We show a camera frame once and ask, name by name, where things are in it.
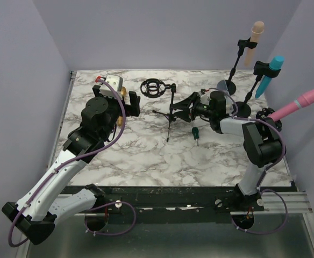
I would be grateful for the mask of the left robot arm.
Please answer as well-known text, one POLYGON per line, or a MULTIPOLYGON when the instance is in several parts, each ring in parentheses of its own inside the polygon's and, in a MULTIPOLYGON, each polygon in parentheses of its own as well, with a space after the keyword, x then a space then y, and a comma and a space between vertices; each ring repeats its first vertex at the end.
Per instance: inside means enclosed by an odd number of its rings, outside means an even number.
POLYGON ((19 246, 12 241, 15 229, 38 245, 51 235, 58 223, 79 212, 106 212, 110 207, 119 209, 125 204, 122 200, 107 200, 104 191, 93 184, 66 199, 57 200, 78 172, 119 140, 126 118, 140 115, 140 96, 136 92, 129 91, 130 102, 126 103, 120 90, 112 88, 108 82, 92 89, 94 97, 81 111, 79 127, 68 134, 54 163, 26 195, 2 207, 2 212, 11 221, 10 247, 19 246))

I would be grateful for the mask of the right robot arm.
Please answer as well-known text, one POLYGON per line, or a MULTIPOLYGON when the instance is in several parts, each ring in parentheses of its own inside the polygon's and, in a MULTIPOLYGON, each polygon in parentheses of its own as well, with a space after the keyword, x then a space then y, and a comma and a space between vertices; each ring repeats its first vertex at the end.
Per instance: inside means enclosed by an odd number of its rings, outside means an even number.
POLYGON ((258 193, 267 170, 283 158, 286 147, 272 118, 238 117, 235 103, 232 103, 232 112, 227 110, 229 98, 231 96, 225 91, 213 89, 209 102, 205 104, 201 101, 201 95, 193 92, 188 98, 170 104, 170 120, 180 118, 189 123, 196 117, 203 116, 216 133, 243 137, 243 147, 249 163, 243 178, 236 186, 239 193, 232 197, 233 206, 243 211, 252 204, 250 196, 258 193))

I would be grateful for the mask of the black tripod shock mount stand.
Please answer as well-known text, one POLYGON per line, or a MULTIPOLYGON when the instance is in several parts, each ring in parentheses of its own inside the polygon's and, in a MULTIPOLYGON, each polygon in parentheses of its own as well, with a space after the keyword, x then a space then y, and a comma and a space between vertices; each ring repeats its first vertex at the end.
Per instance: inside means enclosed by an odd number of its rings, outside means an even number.
POLYGON ((167 119, 167 139, 170 141, 170 129, 171 124, 180 119, 180 109, 177 109, 174 103, 176 94, 176 83, 165 83, 157 78, 148 78, 143 80, 140 84, 140 92, 144 97, 152 99, 154 102, 161 102, 162 104, 168 104, 166 111, 160 111, 153 109, 154 114, 158 114, 167 119))

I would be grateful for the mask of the pink microphone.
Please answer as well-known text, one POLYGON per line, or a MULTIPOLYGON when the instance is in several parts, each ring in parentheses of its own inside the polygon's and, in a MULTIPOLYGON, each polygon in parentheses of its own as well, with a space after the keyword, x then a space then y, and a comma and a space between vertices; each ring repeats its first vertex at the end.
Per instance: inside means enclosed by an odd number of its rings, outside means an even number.
POLYGON ((296 112, 297 110, 307 107, 313 103, 314 103, 314 89, 300 95, 293 102, 273 112, 268 117, 271 118, 273 121, 278 121, 296 112))

